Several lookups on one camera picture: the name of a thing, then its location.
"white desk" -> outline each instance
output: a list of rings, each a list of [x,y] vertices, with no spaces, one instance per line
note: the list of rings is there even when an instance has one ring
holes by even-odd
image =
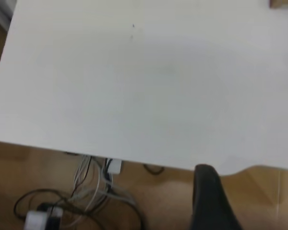
[[[288,10],[19,0],[0,141],[222,174],[288,168]]]

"white cable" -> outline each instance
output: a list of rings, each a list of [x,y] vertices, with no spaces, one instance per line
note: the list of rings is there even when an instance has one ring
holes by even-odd
[[[92,158],[92,161],[94,162],[94,163],[93,163],[93,167],[96,166],[97,168],[99,168],[99,170],[100,170],[101,173],[102,173],[102,172],[103,172],[103,167],[100,169],[99,163],[98,163],[94,158]],[[108,186],[107,186],[106,183],[104,183],[104,184],[105,184],[105,186],[104,186],[104,191],[106,192]],[[77,204],[85,202],[85,203],[87,204],[87,201],[86,201],[86,200],[84,200],[83,202],[81,202],[81,199],[83,199],[84,197],[90,195],[93,191],[94,191],[94,189],[91,189],[91,188],[90,188],[90,189],[84,189],[84,186],[81,186],[81,188],[78,190],[78,193],[74,194],[74,195],[72,196],[72,198],[70,198],[68,201],[70,201],[70,202],[76,202]],[[100,196],[94,203],[95,203],[95,204],[98,204],[98,202],[100,202],[102,199],[103,199],[103,196]]]
[[[99,169],[103,172],[104,167],[100,168],[99,163],[98,163],[95,159],[92,159],[92,161],[94,161],[94,163],[96,164],[97,168],[99,168]],[[123,200],[128,201],[129,203],[135,205],[136,202],[135,202],[133,196],[132,196],[130,193],[128,193],[125,189],[123,189],[123,188],[121,188],[121,187],[119,187],[119,186],[117,186],[117,185],[115,185],[115,184],[113,183],[113,175],[112,175],[112,174],[110,174],[110,177],[111,177],[111,180],[112,180],[112,181],[107,180],[107,179],[104,177],[104,174],[101,173],[101,178],[102,178],[102,180],[104,181],[105,185],[109,184],[111,187],[116,188],[117,190],[120,190],[120,191],[121,191],[123,194],[125,194],[125,196],[128,198],[128,199],[127,199],[127,198],[124,198]],[[86,189],[86,190],[84,190],[83,192],[78,193],[78,195],[73,196],[69,201],[73,201],[74,199],[76,199],[76,200],[77,200],[77,199],[81,199],[82,197],[87,196],[88,194],[90,194],[90,193],[93,192],[93,191],[94,191],[94,189]],[[102,192],[102,191],[98,191],[98,193],[104,194],[104,195],[109,196],[109,197],[111,197],[111,198],[121,198],[121,196],[119,196],[119,195],[114,195],[114,194],[110,194],[110,195],[109,195],[109,193],[106,191],[106,189],[105,189],[103,192]]]
[[[78,165],[78,168],[77,168],[76,173],[74,175],[73,189],[75,189],[75,187],[77,187],[78,183],[80,183],[81,174],[84,172],[85,169],[87,169],[88,164],[89,164],[89,159],[90,159],[90,157],[88,157],[88,156],[82,157],[82,161]]]
[[[86,208],[85,208],[85,210],[84,210],[85,212],[86,212],[86,211],[89,209],[89,207],[91,206],[93,200],[94,200],[95,197],[96,197],[96,194],[97,194],[97,192],[98,192],[98,189],[99,189],[100,177],[101,177],[101,171],[100,171],[100,167],[99,167],[99,166],[97,167],[97,170],[98,170],[98,181],[97,181],[96,189],[95,189],[95,192],[94,192],[91,200],[89,201],[88,205],[86,206]],[[79,217],[78,217],[75,221],[73,221],[71,224],[62,226],[62,228],[65,229],[65,228],[70,228],[70,227],[74,226],[75,224],[77,224],[77,223],[81,220],[81,218],[82,218],[82,216],[79,216]]]
[[[81,199],[83,196],[86,196],[87,194],[89,194],[89,193],[91,193],[93,191],[94,192],[97,191],[100,194],[104,194],[104,195],[106,195],[108,197],[111,197],[113,199],[116,199],[116,200],[125,201],[125,202],[128,202],[128,203],[132,204],[132,205],[136,205],[136,203],[134,202],[133,199],[125,198],[125,197],[122,197],[120,195],[111,194],[111,193],[108,193],[106,191],[96,190],[96,189],[93,189],[93,188],[87,189],[87,190],[83,191],[81,194],[77,194],[77,195],[73,196],[68,201],[71,202],[71,201],[73,201],[75,199]]]

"desk top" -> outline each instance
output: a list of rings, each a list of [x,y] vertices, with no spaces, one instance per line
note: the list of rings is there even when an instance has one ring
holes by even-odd
[[[221,174],[288,168],[288,9],[18,0],[0,141]]]

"floor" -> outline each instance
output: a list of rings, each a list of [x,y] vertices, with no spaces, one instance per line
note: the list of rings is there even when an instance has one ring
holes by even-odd
[[[0,28],[0,56],[5,38],[6,33]],[[23,229],[12,212],[22,194],[36,188],[71,191],[79,159],[58,151],[0,143],[0,230]],[[134,195],[146,215],[149,229],[181,230],[188,229],[190,223],[192,177],[190,171],[170,168],[152,176],[142,165],[126,162],[115,181]],[[253,167],[222,177],[222,184],[244,229],[288,230],[288,171]],[[44,199],[42,195],[37,196],[32,206]],[[98,215],[107,230],[138,229],[136,216],[122,204],[110,202]],[[78,229],[98,227],[87,220]]]

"cable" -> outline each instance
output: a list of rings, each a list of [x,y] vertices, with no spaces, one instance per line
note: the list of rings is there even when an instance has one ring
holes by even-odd
[[[57,190],[55,189],[47,189],[47,188],[41,188],[41,189],[35,189],[35,190],[32,190],[24,195],[22,195],[15,203],[14,205],[14,208],[13,208],[13,212],[14,212],[14,215],[18,218],[18,219],[21,219],[23,221],[25,221],[25,216],[24,215],[21,215],[17,212],[17,206],[18,204],[20,203],[20,201],[22,201],[23,199],[25,199],[27,196],[31,195],[31,194],[34,194],[34,193],[53,193],[55,195],[57,195],[58,197],[60,197],[62,200],[65,201],[66,204],[70,204],[67,199]]]
[[[95,199],[95,197],[96,197],[96,195],[97,195],[98,189],[99,189],[100,177],[101,177],[101,170],[100,170],[99,167],[97,167],[97,169],[98,169],[98,181],[97,181],[96,189],[95,189],[95,191],[94,191],[94,194],[93,194],[91,200],[89,201],[88,205],[86,206],[84,212],[86,212],[86,211],[88,210],[88,208],[91,206],[93,200]],[[74,226],[77,222],[79,222],[79,221],[81,220],[81,218],[82,218],[81,216],[78,217],[74,222],[72,222],[72,223],[69,224],[69,225],[63,226],[63,228],[70,228],[70,227]]]
[[[101,166],[101,164],[94,157],[83,157],[74,175],[74,189],[71,196],[63,195],[62,192],[55,189],[36,189],[24,194],[16,201],[13,209],[14,215],[17,218],[25,221],[25,215],[22,215],[18,212],[18,205],[20,204],[20,202],[23,201],[26,197],[31,195],[39,193],[53,193],[60,199],[54,203],[44,202],[38,206],[37,208],[38,210],[47,211],[50,208],[53,210],[54,207],[60,207],[64,211],[79,215],[79,217],[77,217],[77,219],[75,219],[72,223],[63,227],[74,226],[82,219],[83,216],[87,216],[91,218],[93,221],[95,221],[95,223],[100,227],[101,230],[105,230],[104,226],[98,220],[96,220],[94,214],[97,211],[100,211],[105,206],[105,204],[107,204],[107,201],[111,198],[121,201],[130,206],[140,219],[141,230],[145,230],[144,217],[137,208],[134,198],[125,189],[115,185],[113,183],[113,175],[108,173],[108,169],[112,160],[113,159],[109,160],[106,159],[104,161],[104,165]],[[96,186],[95,188],[81,189],[78,193],[76,193],[76,190],[83,184],[83,182],[87,178],[91,161],[93,161],[94,163],[93,166],[96,166],[98,170],[98,181],[96,183]],[[81,174],[83,173],[84,178],[83,180],[79,181]],[[101,181],[105,183],[104,189],[99,189]],[[115,192],[115,190],[119,190],[123,196]],[[96,200],[97,194],[101,194],[102,196],[96,202],[94,202]],[[81,202],[83,203],[87,196],[91,197],[86,207],[85,208],[78,207],[77,204],[80,204]]]
[[[89,162],[88,162],[88,166],[87,166],[86,173],[85,173],[85,176],[84,176],[83,180],[82,180],[79,184],[77,184],[77,185],[75,186],[75,188],[73,189],[73,192],[72,192],[71,197],[72,197],[73,194],[76,192],[77,188],[79,188],[79,186],[82,185],[83,182],[86,180],[87,175],[88,175],[88,171],[89,171],[89,169],[90,169],[91,161],[92,161],[92,157],[90,157],[90,160],[89,160]]]
[[[152,174],[152,175],[154,175],[154,176],[158,176],[158,175],[160,175],[161,173],[163,173],[163,171],[164,171],[164,167],[160,167],[160,169],[157,170],[157,171],[154,171],[154,170],[150,169],[147,164],[143,164],[143,167],[144,167],[150,174]]]

